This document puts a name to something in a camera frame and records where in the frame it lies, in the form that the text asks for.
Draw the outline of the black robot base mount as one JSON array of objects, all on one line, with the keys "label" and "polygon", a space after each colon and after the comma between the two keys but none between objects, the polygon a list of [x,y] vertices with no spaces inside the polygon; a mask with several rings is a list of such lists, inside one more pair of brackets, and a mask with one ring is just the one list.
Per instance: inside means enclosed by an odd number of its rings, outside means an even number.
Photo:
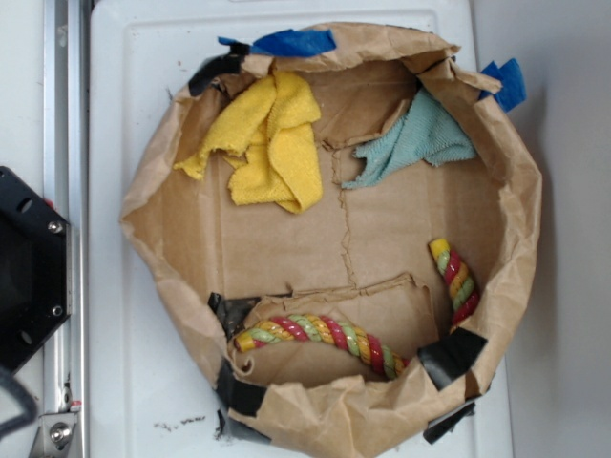
[{"label": "black robot base mount", "polygon": [[70,224],[1,168],[1,365],[16,373],[68,319]]}]

